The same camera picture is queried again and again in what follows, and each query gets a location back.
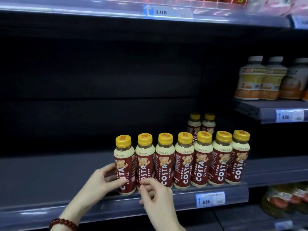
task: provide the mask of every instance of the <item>finger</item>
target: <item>finger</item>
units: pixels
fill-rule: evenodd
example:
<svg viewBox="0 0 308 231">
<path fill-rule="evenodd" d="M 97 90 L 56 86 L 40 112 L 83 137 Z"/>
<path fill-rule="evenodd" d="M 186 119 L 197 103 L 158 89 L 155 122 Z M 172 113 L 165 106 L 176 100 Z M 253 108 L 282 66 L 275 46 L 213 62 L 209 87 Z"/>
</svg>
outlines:
<svg viewBox="0 0 308 231">
<path fill-rule="evenodd" d="M 150 192 L 151 190 L 154 190 L 154 188 L 151 185 L 144 185 L 145 189 L 147 190 L 147 192 Z"/>
<path fill-rule="evenodd" d="M 146 179 L 142 179 L 140 181 L 141 185 L 151 185 L 154 190 L 158 190 L 159 188 L 161 188 L 163 185 L 160 184 L 158 181 L 156 181 L 154 178 L 146 178 Z"/>
<path fill-rule="evenodd" d="M 148 194 L 149 194 L 149 196 L 150 196 L 151 199 L 153 199 L 153 198 L 155 197 L 155 191 L 154 191 L 154 190 L 150 191 Z"/>
<path fill-rule="evenodd" d="M 120 177 L 119 179 L 115 180 L 115 181 L 110 181 L 108 183 L 106 183 L 104 186 L 106 186 L 107 189 L 107 193 L 119 188 L 120 186 L 123 186 L 126 183 L 126 178 L 125 177 Z"/>
<path fill-rule="evenodd" d="M 103 175 L 105 176 L 106 173 L 108 173 L 108 172 L 114 170 L 115 167 L 116 167 L 116 166 L 115 166 L 115 163 L 111 163 L 111 164 L 109 164 L 109 165 L 106 165 L 105 167 L 102 167 L 101 170 L 102 170 L 102 172 L 103 172 Z"/>
<path fill-rule="evenodd" d="M 151 200 L 151 197 L 149 196 L 147 190 L 144 188 L 143 185 L 140 186 L 140 194 L 141 194 L 141 198 L 142 198 L 144 208 L 148 209 L 152 204 L 152 200 Z"/>
<path fill-rule="evenodd" d="M 113 175 L 110 175 L 108 177 L 105 177 L 105 182 L 111 182 L 111 181 L 114 181 L 116 179 L 117 179 L 117 175 L 113 174 Z"/>
<path fill-rule="evenodd" d="M 106 173 L 105 177 L 113 175 L 113 174 L 116 174 L 116 169 L 115 170 L 111 170 L 108 173 Z"/>
</svg>

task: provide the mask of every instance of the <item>price label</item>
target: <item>price label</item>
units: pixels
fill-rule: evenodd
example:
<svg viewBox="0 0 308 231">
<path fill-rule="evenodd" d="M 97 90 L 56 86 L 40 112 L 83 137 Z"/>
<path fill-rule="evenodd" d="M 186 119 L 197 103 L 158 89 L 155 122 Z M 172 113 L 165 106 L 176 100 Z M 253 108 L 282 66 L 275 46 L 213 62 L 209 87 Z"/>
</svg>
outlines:
<svg viewBox="0 0 308 231">
<path fill-rule="evenodd" d="M 305 113 L 303 109 L 276 109 L 276 122 L 302 122 Z"/>
<path fill-rule="evenodd" d="M 163 5 L 143 5 L 145 18 L 193 21 L 193 14 L 190 8 L 172 7 Z"/>
<path fill-rule="evenodd" d="M 308 17 L 307 16 L 294 16 L 292 15 L 294 27 L 296 29 L 308 29 Z"/>
<path fill-rule="evenodd" d="M 275 222 L 276 231 L 293 229 L 293 221 L 277 221 Z"/>
<path fill-rule="evenodd" d="M 206 208 L 224 205 L 226 202 L 225 192 L 196 194 L 197 208 Z"/>
</svg>

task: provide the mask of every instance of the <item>arrow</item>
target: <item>arrow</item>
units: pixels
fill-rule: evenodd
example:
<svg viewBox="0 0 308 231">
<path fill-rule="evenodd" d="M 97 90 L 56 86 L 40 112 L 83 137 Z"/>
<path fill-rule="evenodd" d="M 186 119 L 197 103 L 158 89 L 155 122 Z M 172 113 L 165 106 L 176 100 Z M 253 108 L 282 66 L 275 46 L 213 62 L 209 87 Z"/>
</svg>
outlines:
<svg viewBox="0 0 308 231">
<path fill-rule="evenodd" d="M 152 9 L 152 7 L 150 7 L 150 6 L 146 6 L 146 7 L 144 7 L 144 9 L 146 9 L 147 10 L 147 16 L 149 16 L 150 14 L 149 14 L 149 9 Z"/>
</svg>

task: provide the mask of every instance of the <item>right hand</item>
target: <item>right hand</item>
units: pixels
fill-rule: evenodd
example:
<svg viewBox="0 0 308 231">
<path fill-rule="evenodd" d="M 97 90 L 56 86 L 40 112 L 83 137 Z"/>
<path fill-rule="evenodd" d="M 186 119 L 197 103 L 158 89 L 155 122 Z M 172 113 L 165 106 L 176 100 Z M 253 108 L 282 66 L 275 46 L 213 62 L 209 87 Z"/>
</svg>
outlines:
<svg viewBox="0 0 308 231">
<path fill-rule="evenodd" d="M 176 216 L 172 190 L 154 178 L 143 179 L 140 184 L 141 200 L 139 203 L 144 205 L 154 229 L 156 231 L 185 230 Z"/>
</svg>

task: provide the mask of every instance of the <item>white bottle cap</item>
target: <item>white bottle cap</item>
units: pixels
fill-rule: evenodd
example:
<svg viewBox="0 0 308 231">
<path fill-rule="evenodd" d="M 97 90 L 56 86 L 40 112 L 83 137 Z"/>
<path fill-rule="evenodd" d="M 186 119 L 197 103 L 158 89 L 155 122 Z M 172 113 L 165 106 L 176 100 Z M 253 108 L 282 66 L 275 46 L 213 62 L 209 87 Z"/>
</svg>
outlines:
<svg viewBox="0 0 308 231">
<path fill-rule="evenodd" d="M 251 56 L 248 58 L 249 62 L 262 62 L 263 56 Z"/>
<path fill-rule="evenodd" d="M 271 57 L 269 58 L 269 62 L 282 62 L 283 57 Z"/>
<path fill-rule="evenodd" d="M 296 58 L 295 63 L 308 63 L 308 58 Z"/>
</svg>

